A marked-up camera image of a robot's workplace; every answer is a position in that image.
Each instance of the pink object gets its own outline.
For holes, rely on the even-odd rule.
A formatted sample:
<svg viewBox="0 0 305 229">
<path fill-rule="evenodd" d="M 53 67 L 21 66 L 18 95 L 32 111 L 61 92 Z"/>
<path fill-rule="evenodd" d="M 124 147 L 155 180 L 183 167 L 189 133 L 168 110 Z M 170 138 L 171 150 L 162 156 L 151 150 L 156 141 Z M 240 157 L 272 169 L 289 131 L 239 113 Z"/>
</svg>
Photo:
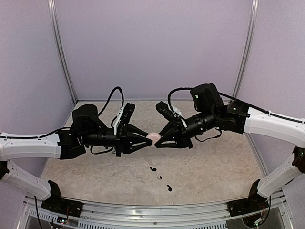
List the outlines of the pink object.
<svg viewBox="0 0 305 229">
<path fill-rule="evenodd" d="M 152 133 L 149 133 L 146 138 L 152 140 L 152 146 L 154 146 L 154 144 L 160 140 L 161 136 L 160 134 L 158 133 L 155 133 L 155 132 L 152 132 Z"/>
</svg>

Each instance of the white wall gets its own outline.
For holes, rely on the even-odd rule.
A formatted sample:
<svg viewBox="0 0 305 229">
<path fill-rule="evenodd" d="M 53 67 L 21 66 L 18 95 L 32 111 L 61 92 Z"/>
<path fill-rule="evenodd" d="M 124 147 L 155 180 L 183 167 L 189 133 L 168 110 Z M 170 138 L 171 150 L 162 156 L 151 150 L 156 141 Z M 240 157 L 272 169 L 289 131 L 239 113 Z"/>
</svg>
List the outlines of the white wall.
<svg viewBox="0 0 305 229">
<path fill-rule="evenodd" d="M 0 126 L 15 134 L 62 127 L 72 109 L 46 0 L 5 0 L 0 7 Z M 18 159 L 39 176 L 46 159 Z M 0 182 L 0 228 L 11 229 L 25 192 Z"/>
<path fill-rule="evenodd" d="M 305 1 L 260 0 L 249 61 L 239 98 L 267 110 L 305 118 Z M 255 135 L 269 172 L 293 145 Z M 284 188 L 296 228 L 305 225 L 305 176 Z"/>
<path fill-rule="evenodd" d="M 68 68 L 80 100 L 163 99 L 215 83 L 231 94 L 251 0 L 56 1 Z M 177 93 L 175 98 L 190 98 Z"/>
</svg>

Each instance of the marble surface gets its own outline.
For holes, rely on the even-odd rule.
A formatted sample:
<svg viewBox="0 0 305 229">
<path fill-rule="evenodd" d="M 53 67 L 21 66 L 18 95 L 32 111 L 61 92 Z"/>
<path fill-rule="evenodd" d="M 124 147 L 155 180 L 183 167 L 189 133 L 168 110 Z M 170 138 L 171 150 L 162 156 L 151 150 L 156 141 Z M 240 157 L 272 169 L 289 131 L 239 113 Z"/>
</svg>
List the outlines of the marble surface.
<svg viewBox="0 0 305 229">
<path fill-rule="evenodd" d="M 133 102 L 133 125 L 159 132 L 167 121 L 155 110 L 157 102 Z M 101 110 L 104 103 L 92 103 Z M 100 119 L 110 126 L 120 102 L 110 102 Z M 184 117 L 196 114 L 192 102 L 174 102 Z M 66 124 L 71 125 L 71 118 Z M 210 130 L 200 139 L 217 135 Z M 181 205 L 242 198 L 262 177 L 244 135 L 223 132 L 222 137 L 192 149 L 147 147 L 130 155 L 87 153 L 72 160 L 49 159 L 42 178 L 56 182 L 63 196 L 128 205 Z M 157 168 L 156 172 L 149 167 Z"/>
</svg>

